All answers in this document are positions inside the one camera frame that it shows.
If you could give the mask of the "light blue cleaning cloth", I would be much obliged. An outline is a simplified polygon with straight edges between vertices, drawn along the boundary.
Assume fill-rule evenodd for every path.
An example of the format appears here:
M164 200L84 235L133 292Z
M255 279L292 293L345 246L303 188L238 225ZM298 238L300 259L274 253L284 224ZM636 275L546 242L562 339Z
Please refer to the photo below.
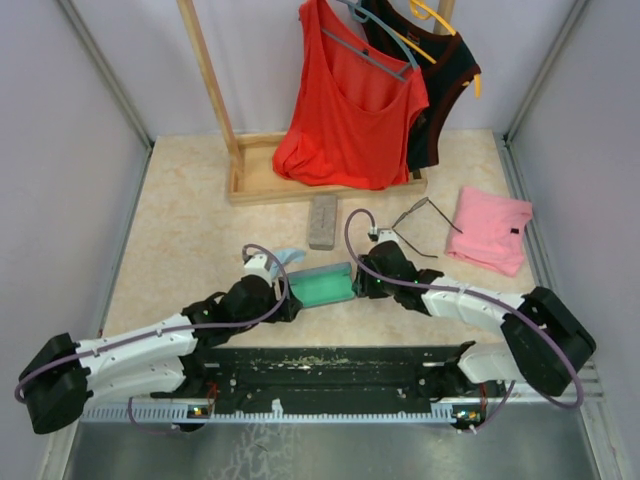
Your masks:
M306 251L299 248L283 248L274 252L274 256L278 262L286 267L290 263L300 263L306 257ZM270 268L270 275L272 279L277 278L281 274L281 269L277 263L274 263Z

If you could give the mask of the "blue-grey glasses case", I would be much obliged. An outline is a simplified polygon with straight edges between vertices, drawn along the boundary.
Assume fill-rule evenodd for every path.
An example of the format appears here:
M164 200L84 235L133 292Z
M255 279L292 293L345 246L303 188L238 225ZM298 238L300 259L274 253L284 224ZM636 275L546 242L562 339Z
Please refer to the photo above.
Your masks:
M352 265L349 262L300 270L290 273L288 279L292 293L304 309L355 298Z

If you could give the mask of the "grey glasses case green lining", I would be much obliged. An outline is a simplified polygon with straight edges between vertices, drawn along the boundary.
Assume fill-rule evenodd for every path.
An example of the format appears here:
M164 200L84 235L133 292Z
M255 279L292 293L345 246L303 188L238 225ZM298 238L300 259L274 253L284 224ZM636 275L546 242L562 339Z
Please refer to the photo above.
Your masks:
M312 250L334 249L337 229L338 197L317 195L310 204L307 242Z

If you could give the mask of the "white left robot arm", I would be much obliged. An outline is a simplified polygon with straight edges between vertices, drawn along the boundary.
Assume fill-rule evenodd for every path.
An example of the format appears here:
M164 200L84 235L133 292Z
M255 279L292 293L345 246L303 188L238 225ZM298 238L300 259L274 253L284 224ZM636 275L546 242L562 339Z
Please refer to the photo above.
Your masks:
M85 341L68 333L51 337L19 375L15 396L37 435L56 432L85 410L119 397L194 397L208 384L196 353L262 322L291 322L302 307L288 281L246 275L229 291L149 327Z

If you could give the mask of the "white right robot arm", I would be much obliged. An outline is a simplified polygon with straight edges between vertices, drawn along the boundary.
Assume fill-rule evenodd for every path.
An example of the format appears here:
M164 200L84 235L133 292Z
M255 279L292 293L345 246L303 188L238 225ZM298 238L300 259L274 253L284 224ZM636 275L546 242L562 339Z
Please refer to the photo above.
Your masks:
M377 243L356 263L357 296L391 297L409 311L501 337L498 344L472 344L456 357L446 380L458 395L504 380L558 397L596 351L593 336L548 288L501 293L469 286L438 270L417 269L394 240Z

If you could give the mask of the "folded pink t-shirt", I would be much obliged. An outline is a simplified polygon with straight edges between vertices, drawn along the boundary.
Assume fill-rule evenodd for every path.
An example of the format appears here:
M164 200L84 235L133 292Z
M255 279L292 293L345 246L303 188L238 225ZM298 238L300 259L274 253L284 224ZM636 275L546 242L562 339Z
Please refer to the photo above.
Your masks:
M508 277L524 263L523 241L531 202L462 187L445 254Z

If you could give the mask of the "red tank top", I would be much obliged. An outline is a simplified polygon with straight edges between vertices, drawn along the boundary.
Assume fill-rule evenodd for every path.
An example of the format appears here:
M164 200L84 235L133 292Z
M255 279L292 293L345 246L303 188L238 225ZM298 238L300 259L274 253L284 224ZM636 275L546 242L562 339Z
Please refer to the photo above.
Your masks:
M384 190L409 180L409 130L429 100L420 69L376 50L326 1L299 8L304 61L274 171L310 186Z

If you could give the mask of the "wooden clothes rack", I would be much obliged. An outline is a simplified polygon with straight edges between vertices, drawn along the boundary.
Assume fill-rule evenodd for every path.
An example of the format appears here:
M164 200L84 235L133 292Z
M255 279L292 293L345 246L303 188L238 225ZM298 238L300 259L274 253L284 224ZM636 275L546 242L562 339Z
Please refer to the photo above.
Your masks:
M179 8L230 153L229 193L231 201L263 204L269 200L293 201L318 194L373 193L375 191L407 189L414 184L415 181L411 177L412 171L410 169L407 183L391 186L384 190L365 190L342 185L310 186L279 176L273 169L272 157L287 132L240 136L234 134L195 7L190 1L182 1Z

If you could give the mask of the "black maroon-trimmed tank top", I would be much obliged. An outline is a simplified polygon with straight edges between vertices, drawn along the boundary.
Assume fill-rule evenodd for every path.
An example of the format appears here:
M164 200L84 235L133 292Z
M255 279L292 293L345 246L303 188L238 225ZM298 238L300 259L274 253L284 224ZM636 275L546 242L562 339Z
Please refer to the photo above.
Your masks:
M429 105L417 116L408 137L407 165L411 171L439 164L438 142L445 121L467 85L481 74L463 37L435 35L413 24L388 1L365 1L406 44L418 61Z

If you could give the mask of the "grey clothes hanger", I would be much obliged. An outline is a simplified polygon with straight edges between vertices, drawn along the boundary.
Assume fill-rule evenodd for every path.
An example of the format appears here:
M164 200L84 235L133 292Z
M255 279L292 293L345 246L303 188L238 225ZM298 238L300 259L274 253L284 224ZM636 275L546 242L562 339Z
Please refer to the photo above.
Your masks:
M347 7L351 19L361 25L363 39L356 44L346 33L336 34L320 26L324 36L400 82L406 82L411 74L421 72L413 51L398 33L367 7L365 1L341 1L341 4Z

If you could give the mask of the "yellow clothes hanger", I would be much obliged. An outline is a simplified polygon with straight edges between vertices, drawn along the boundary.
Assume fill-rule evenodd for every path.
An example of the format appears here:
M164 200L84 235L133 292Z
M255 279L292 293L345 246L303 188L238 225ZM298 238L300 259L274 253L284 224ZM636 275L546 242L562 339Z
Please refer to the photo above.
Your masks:
M431 7L427 1L409 0L411 14L421 21L433 21L435 35L455 35L456 29L451 25L455 0L439 0L436 7Z

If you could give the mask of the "thin metal frame sunglasses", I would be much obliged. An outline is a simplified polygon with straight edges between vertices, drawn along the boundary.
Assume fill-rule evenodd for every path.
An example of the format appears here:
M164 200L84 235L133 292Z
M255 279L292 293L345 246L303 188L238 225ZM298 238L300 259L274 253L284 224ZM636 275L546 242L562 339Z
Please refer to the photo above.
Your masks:
M437 254L427 253L419 249L406 235L406 232L416 233L418 228L423 226L424 222L418 218L418 212L427 205L429 205L430 208L433 209L454 232L459 234L463 233L463 230L458 225L455 225L452 219L449 218L429 196L420 198L411 207L402 212L393 222L391 230L399 240L401 240L411 251L420 257L437 259Z

